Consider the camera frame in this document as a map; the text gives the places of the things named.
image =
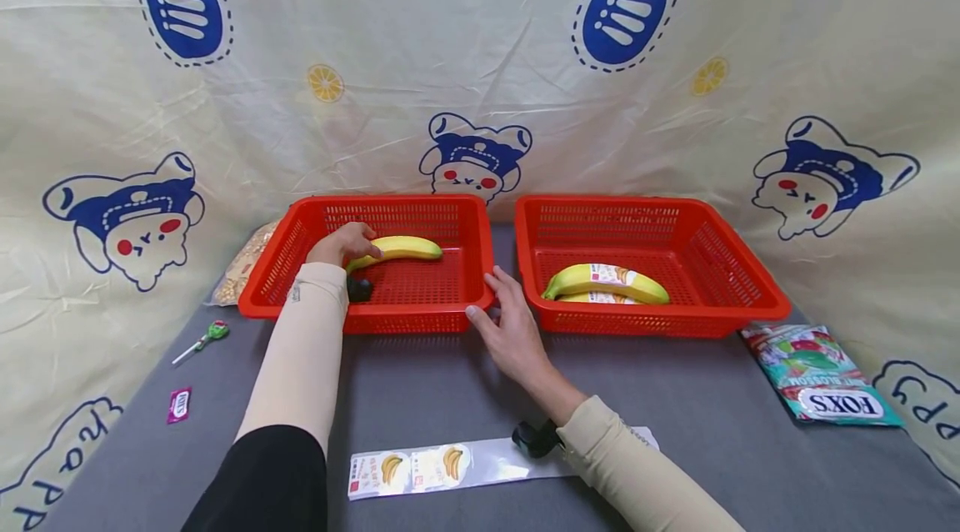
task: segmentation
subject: lemon slice print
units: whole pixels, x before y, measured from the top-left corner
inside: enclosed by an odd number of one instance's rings
[[[306,72],[306,78],[317,100],[335,103],[343,95],[343,78],[329,65],[314,65]]]
[[[714,57],[697,70],[697,75],[690,82],[690,94],[693,96],[707,96],[710,92],[720,88],[730,72],[727,59]]]

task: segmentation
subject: candy bag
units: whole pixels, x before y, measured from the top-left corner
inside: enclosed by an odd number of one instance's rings
[[[279,223],[280,220],[267,223],[266,226],[253,233],[250,240],[240,249],[240,253],[230,262],[230,266],[223,273],[220,284],[217,284],[217,287],[214,288],[213,294],[210,296],[210,302],[207,304],[226,307],[238,303],[240,293],[243,292],[243,289],[247,286],[247,280],[250,279],[253,266],[257,265],[260,253],[263,253],[263,250],[267,247],[267,242],[270,242],[273,230],[277,229]]]
[[[903,426],[825,326],[753,326],[740,334],[800,422]]]

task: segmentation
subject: black object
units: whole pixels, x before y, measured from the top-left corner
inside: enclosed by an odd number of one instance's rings
[[[327,530],[327,458],[298,427],[244,434],[220,464],[182,532]]]
[[[539,430],[526,422],[520,422],[513,429],[512,439],[513,443],[523,451],[523,454],[531,459],[548,456],[557,444],[563,446],[563,441],[557,434],[557,425],[553,423],[553,419],[546,420],[546,423]]]
[[[373,282],[347,276],[347,297],[350,303],[366,303],[373,296]]]

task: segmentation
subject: gray table surface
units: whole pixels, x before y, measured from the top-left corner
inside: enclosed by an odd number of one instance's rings
[[[494,227],[494,248],[513,271],[512,228]],[[171,368],[214,319],[229,323],[229,338]],[[43,529],[178,530],[233,441],[271,330],[235,309],[200,307]],[[746,530],[960,529],[960,494],[903,431],[796,425],[738,337],[545,343],[575,385],[628,424],[649,426],[664,454]],[[194,392],[190,417],[166,425],[170,393],[185,386]],[[500,438],[520,419],[542,422],[476,332],[348,336],[339,392],[327,459],[330,530],[628,529],[573,477],[347,501],[354,452]]]

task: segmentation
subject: wrinkled fabric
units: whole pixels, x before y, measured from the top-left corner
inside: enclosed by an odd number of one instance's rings
[[[499,221],[523,193],[705,199],[960,480],[958,20],[0,0],[0,528],[43,524],[246,237],[312,193],[475,193]]]

